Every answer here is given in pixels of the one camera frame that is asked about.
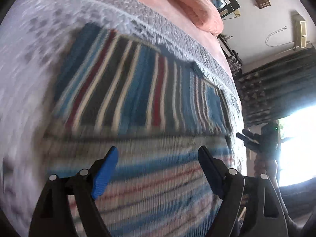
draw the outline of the folded striped cloth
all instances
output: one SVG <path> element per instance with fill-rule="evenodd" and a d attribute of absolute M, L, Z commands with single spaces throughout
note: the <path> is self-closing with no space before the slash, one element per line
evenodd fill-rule
<path fill-rule="evenodd" d="M 226 133 L 219 90 L 196 63 L 86 24 L 56 82 L 48 133 L 142 137 Z"/>

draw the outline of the bright window light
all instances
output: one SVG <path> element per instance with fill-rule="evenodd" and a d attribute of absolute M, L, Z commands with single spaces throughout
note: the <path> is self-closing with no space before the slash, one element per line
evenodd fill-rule
<path fill-rule="evenodd" d="M 316 176 L 316 106 L 299 110 L 279 120 L 281 138 L 280 186 L 307 181 Z"/>

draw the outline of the maroon stripe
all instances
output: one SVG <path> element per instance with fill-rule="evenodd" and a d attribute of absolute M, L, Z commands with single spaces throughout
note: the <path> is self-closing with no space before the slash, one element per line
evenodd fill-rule
<path fill-rule="evenodd" d="M 72 110 L 70 112 L 70 115 L 68 117 L 68 120 L 66 122 L 66 127 L 70 128 L 73 124 L 73 121 L 75 119 L 75 115 L 77 113 L 77 110 L 79 108 L 79 105 L 83 99 L 84 94 L 86 93 L 86 91 L 88 90 L 91 82 L 93 81 L 95 75 L 97 74 L 100 66 L 103 63 L 104 57 L 106 56 L 106 53 L 110 47 L 111 42 L 113 41 L 114 37 L 115 37 L 115 31 L 111 30 L 111 33 L 109 35 L 109 38 L 106 40 L 106 43 L 102 49 L 102 51 L 100 52 L 100 55 L 98 57 L 98 60 L 96 62 L 96 64 L 94 65 L 93 69 L 90 71 L 89 76 L 87 77 L 86 81 L 84 82 L 84 84 L 82 85 L 80 91 L 78 92 L 75 101 L 72 105 Z"/>
<path fill-rule="evenodd" d="M 158 76 L 157 82 L 155 87 L 155 94 L 154 94 L 154 104 L 153 104 L 153 115 L 152 115 L 152 125 L 153 126 L 160 126 L 161 118 L 160 118 L 160 101 L 161 101 L 161 89 L 163 83 L 163 76 L 165 74 L 165 60 L 164 57 L 160 54 L 158 59 Z"/>

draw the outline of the electrical wire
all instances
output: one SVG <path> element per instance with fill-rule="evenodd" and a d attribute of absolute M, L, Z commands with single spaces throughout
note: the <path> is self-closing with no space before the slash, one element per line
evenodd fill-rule
<path fill-rule="evenodd" d="M 281 45 L 293 43 L 294 41 L 292 41 L 292 42 L 287 42 L 287 43 L 283 43 L 283 44 L 277 44 L 277 45 L 269 45 L 269 44 L 268 44 L 269 38 L 270 38 L 271 36 L 273 36 L 273 35 L 275 35 L 275 34 L 281 32 L 281 31 L 287 30 L 287 29 L 288 29 L 287 26 L 285 26 L 285 27 L 280 28 L 279 30 L 276 30 L 276 31 L 272 32 L 271 34 L 269 34 L 269 35 L 267 36 L 267 38 L 265 39 L 265 44 L 266 44 L 266 46 L 269 46 L 269 47 L 276 47 L 276 46 L 281 46 Z"/>

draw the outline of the bed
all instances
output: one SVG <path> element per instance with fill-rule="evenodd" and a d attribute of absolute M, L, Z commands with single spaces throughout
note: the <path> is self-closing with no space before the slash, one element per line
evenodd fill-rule
<path fill-rule="evenodd" d="M 243 128 L 241 106 L 225 56 L 217 38 L 197 29 L 172 0 L 16 0 L 0 26 L 0 154 L 3 161 L 0 199 L 2 209 L 21 236 L 27 236 L 34 207 L 49 173 L 63 176 L 89 167 L 113 144 L 127 151 L 135 145 L 146 147 L 159 158 L 161 149 L 168 150 L 169 156 L 174 155 L 173 143 L 181 144 L 182 149 L 193 153 L 216 138 L 166 136 L 163 141 L 148 139 L 140 144 L 122 140 L 78 144 L 60 143 L 45 137 L 51 119 L 54 82 L 78 32 L 88 22 L 136 36 L 153 45 L 163 45 L 177 58 L 195 61 L 205 79 L 224 97 L 228 131 L 220 141 L 225 141 L 221 143 L 225 152 L 215 155 L 228 167 L 246 174 L 245 149 L 235 138 L 235 133 Z M 132 154 L 127 155 L 125 163 L 137 159 Z M 181 169 L 187 173 L 187 179 L 196 177 L 192 170 L 198 170 L 196 161 L 190 163 Z M 168 175 L 172 178 L 173 174 L 164 171 L 160 179 Z M 206 184 L 205 177 L 199 177 Z M 163 181 L 160 184 L 151 191 L 164 190 L 166 185 Z M 114 189 L 109 188 L 106 195 L 110 196 Z M 202 236 L 214 219 L 220 200 L 211 194 L 210 189 L 207 189 L 207 199 L 198 201 L 183 197 L 186 192 L 181 190 L 173 190 L 178 192 L 175 197 L 181 197 L 178 200 L 182 202 L 176 208 L 171 208 L 168 203 L 174 199 L 170 192 L 156 197 L 156 203 L 152 202 L 154 205 L 150 209 L 146 203 L 142 203 L 142 208 L 126 204 L 119 207 L 119 199 L 111 200 L 117 203 L 112 208 L 108 207 L 108 202 L 100 200 L 98 208 L 110 224 L 113 236 Z M 191 186 L 190 191 L 194 195 L 195 187 Z M 70 203 L 78 234 L 85 236 L 71 197 Z M 127 221 L 131 213 L 133 222 Z M 180 214 L 186 215 L 184 222 L 175 220 Z"/>

